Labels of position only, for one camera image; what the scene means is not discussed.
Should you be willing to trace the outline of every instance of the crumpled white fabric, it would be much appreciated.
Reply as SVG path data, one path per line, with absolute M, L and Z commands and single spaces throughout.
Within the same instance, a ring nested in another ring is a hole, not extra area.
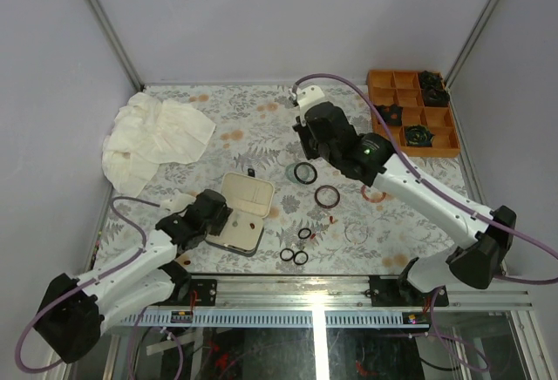
M 103 172 L 119 193 L 137 197 L 159 164 L 197 161 L 214 129 L 215 123 L 189 104 L 139 92 L 120 108 L 103 142 Z

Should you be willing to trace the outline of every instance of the small black ring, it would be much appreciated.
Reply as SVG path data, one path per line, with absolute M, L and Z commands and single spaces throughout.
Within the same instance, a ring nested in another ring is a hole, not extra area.
M 285 252 L 285 251 L 291 253 L 290 258 L 283 258 L 283 257 L 282 257 L 282 253 Z M 292 261 L 292 260 L 295 259 L 295 251 L 293 251 L 291 248 L 284 248 L 284 249 L 282 249 L 281 252 L 279 253 L 279 258 L 281 258 L 281 261 L 285 261 L 285 262 Z
M 306 236 L 302 236 L 302 235 L 301 235 L 301 233 L 302 233 L 303 230 L 308 230 L 308 234 L 307 234 Z M 311 235 L 311 234 L 312 234 L 312 231 L 311 231 L 309 228 L 303 227 L 302 229 L 300 229 L 300 230 L 298 231 L 298 239 L 308 239 L 308 238 L 310 238 L 310 235 Z
M 302 178 L 300 178 L 300 177 L 298 176 L 298 174 L 296 173 L 296 171 L 298 170 L 299 166 L 302 166 L 302 165 L 309 166 L 310 169 L 311 169 L 312 171 L 314 171 L 314 178 L 312 178 L 312 180 L 310 180 L 310 181 L 305 181 L 305 180 L 303 180 Z M 317 170 L 316 170 L 316 169 L 314 168 L 314 166 L 313 166 L 312 164 L 310 164 L 309 162 L 299 162 L 298 164 L 296 164 L 295 169 L 293 170 L 293 174 L 295 175 L 296 180 L 297 180 L 298 182 L 300 182 L 301 184 L 309 185 L 309 184 L 312 184 L 312 183 L 316 182 L 316 180 L 317 180 Z
M 296 262 L 296 257 L 300 254 L 305 254 L 306 255 L 306 260 L 304 262 Z M 293 255 L 293 262 L 296 265 L 304 265 L 306 262 L 308 262 L 308 254 L 306 254 L 304 251 L 298 251 L 296 254 Z
M 329 204 L 329 205 L 328 204 L 323 204 L 323 203 L 320 202 L 320 200 L 317 199 L 317 195 L 320 193 L 320 191 L 327 190 L 327 189 L 332 190 L 335 194 L 337 194 L 337 199 L 334 201 L 333 204 Z M 341 200 L 341 194 L 339 193 L 339 190 L 337 190 L 334 186 L 321 186 L 314 193 L 314 201 L 321 208 L 328 208 L 328 209 L 333 208 L 337 204 L 339 204 L 340 200 Z

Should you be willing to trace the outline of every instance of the white wall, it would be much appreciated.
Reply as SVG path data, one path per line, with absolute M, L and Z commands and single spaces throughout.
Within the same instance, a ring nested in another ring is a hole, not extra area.
M 133 93 L 83 0 L 0 0 L 0 378 L 56 275 L 83 270 L 108 184 L 100 147 Z M 35 332 L 31 366 L 47 347 Z
M 558 248 L 558 0 L 501 0 L 453 86 L 453 100 L 490 205 Z M 556 260 L 515 240 L 516 274 L 558 276 Z M 558 288 L 532 288 L 558 366 Z
M 448 71 L 486 0 L 100 0 L 147 83 Z

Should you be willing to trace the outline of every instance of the floral tablecloth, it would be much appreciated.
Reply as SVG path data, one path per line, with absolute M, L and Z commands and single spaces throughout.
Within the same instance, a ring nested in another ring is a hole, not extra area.
M 358 132 L 370 132 L 370 111 L 347 87 L 323 85 L 328 99 L 343 107 Z M 374 189 L 361 194 L 362 184 L 347 180 L 322 159 L 313 161 L 318 172 L 312 185 L 291 182 L 286 166 L 305 160 L 295 124 L 295 107 L 283 86 L 152 86 L 146 92 L 156 98 L 175 98 L 191 103 L 216 124 L 208 149 L 195 164 L 161 165 L 141 199 L 161 201 L 175 189 L 197 194 L 205 188 L 220 190 L 225 173 L 246 173 L 254 168 L 257 178 L 276 188 L 265 220 L 264 234 L 254 256 L 245 257 L 212 247 L 206 242 L 188 251 L 191 272 L 251 274 L 396 274 L 415 256 L 436 253 L 451 245 L 447 235 L 401 201 Z M 458 193 L 465 183 L 456 159 L 413 159 L 417 165 Z M 314 192 L 321 185 L 336 187 L 339 205 L 320 208 Z M 165 216 L 161 210 L 120 202 L 118 209 L 146 231 Z M 309 227 L 316 234 L 300 241 L 297 233 Z M 95 268 L 124 250 L 140 244 L 137 232 L 112 213 L 99 236 Z M 283 248 L 303 248 L 305 265 L 283 262 Z

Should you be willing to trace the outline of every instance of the beige case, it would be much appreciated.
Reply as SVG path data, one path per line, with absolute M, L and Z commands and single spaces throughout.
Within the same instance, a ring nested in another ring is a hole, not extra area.
M 269 213 L 274 193 L 275 188 L 269 181 L 241 173 L 226 173 L 221 184 L 221 194 L 233 212 L 221 234 L 209 235 L 206 241 L 239 254 L 254 254 L 262 236 L 263 219 Z

